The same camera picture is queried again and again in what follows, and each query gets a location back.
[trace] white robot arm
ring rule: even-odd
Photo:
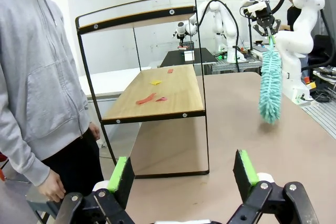
[[[213,13],[214,15],[214,26],[213,32],[215,34],[216,40],[216,52],[220,52],[223,47],[223,35],[227,40],[227,62],[236,63],[235,53],[236,53],[236,38],[237,38],[237,29],[234,23],[233,18],[231,17],[228,10],[220,4],[220,2],[214,1],[209,4],[209,2],[203,2],[197,8],[198,18],[205,16],[208,12]],[[198,23],[197,16],[194,14],[189,20],[184,22],[179,22],[177,29],[173,36],[177,35],[177,38],[180,39],[180,45],[183,44],[185,36],[193,36],[198,32]],[[241,52],[237,52],[238,62],[246,61],[244,55]]]
[[[246,0],[244,14],[257,21],[254,29],[262,36],[275,35],[276,48],[282,59],[282,91],[295,103],[301,103],[300,97],[310,97],[309,89],[301,82],[301,54],[308,54],[313,49],[313,30],[319,10],[324,8],[324,0],[293,0],[301,14],[294,23],[294,31],[279,31],[280,21],[275,20],[269,6],[269,0]]]

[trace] gray hoodie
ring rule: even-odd
[[[41,161],[89,127],[62,14],[50,0],[0,0],[0,152],[35,186]]]

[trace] black pants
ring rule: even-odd
[[[99,148],[88,129],[63,150],[47,158],[43,163],[59,174],[66,193],[92,192],[97,182],[103,181],[99,162]]]

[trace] red paper scrap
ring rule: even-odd
[[[149,101],[153,100],[155,95],[156,95],[156,93],[152,93],[149,97],[147,97],[143,100],[137,101],[136,104],[142,104],[142,103],[149,102]]]
[[[166,100],[168,100],[168,98],[166,98],[166,97],[161,97],[160,99],[157,99],[156,102],[166,101]]]

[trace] shelf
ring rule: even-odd
[[[126,29],[177,22],[189,19],[194,13],[194,6],[172,7],[103,20],[79,27],[77,32],[82,35],[107,29]]]
[[[174,72],[167,73],[169,69],[174,69]],[[152,85],[155,80],[162,83]],[[204,116],[199,90],[193,65],[143,70],[120,95],[102,122],[117,124]],[[152,93],[156,93],[152,101],[136,104]],[[161,97],[168,100],[156,102]]]

